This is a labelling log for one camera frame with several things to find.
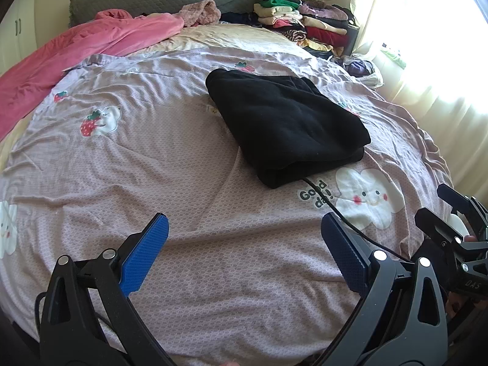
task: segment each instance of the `white cabinet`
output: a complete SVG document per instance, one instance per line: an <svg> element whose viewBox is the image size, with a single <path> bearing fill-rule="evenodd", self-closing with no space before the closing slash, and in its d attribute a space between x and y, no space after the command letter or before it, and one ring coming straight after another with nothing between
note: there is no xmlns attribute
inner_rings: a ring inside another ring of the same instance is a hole
<svg viewBox="0 0 488 366"><path fill-rule="evenodd" d="M15 0L0 23L0 75L36 49L34 0Z"/></svg>

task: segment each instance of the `cloud print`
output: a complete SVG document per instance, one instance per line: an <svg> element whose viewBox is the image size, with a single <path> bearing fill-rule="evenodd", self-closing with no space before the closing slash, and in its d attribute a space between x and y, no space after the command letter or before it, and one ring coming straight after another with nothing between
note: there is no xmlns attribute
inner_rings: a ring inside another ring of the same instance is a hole
<svg viewBox="0 0 488 366"><path fill-rule="evenodd" d="M354 169L340 168L336 181L341 192L336 208L360 230L371 223L379 229L389 227L391 214L405 206L399 186L377 169L365 169L359 174Z"/></svg>

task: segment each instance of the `screw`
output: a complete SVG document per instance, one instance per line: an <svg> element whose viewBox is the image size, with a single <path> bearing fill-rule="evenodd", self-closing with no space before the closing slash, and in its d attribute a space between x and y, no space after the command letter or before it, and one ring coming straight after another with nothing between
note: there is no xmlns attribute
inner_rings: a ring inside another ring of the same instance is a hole
<svg viewBox="0 0 488 366"><path fill-rule="evenodd" d="M386 253L382 250L375 250L373 256L378 260L386 260Z"/></svg>
<svg viewBox="0 0 488 366"><path fill-rule="evenodd" d="M430 260L426 257L421 257L419 258L419 262L421 263L421 265L423 265L424 267L429 267L430 266Z"/></svg>
<svg viewBox="0 0 488 366"><path fill-rule="evenodd" d="M58 264L59 265L65 265L69 261L68 256L63 255L58 259Z"/></svg>
<svg viewBox="0 0 488 366"><path fill-rule="evenodd" d="M105 259L105 260L110 260L110 259L113 259L115 256L115 251L113 249L107 249L106 251L104 251L102 253L102 257Z"/></svg>

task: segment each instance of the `purple clothing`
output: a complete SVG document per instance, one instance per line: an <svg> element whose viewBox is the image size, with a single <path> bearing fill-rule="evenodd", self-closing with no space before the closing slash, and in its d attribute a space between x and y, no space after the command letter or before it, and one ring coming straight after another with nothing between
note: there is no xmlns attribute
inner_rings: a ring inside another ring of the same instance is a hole
<svg viewBox="0 0 488 366"><path fill-rule="evenodd" d="M339 8L335 8L331 5L325 5L325 8L315 9L309 7L307 4L301 4L298 7L298 12L308 15L314 15L320 18L347 20L347 14L341 11Z"/></svg>

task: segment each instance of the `pink fleece garment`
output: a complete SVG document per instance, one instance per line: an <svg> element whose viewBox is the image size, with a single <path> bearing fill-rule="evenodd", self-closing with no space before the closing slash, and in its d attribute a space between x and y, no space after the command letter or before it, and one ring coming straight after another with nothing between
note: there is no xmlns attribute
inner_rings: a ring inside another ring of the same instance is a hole
<svg viewBox="0 0 488 366"><path fill-rule="evenodd" d="M125 56L178 34L183 27L183 19L169 13L132 18L117 11L100 12L100 19L65 31L0 77L0 140L42 102L64 77L63 70L94 53Z"/></svg>

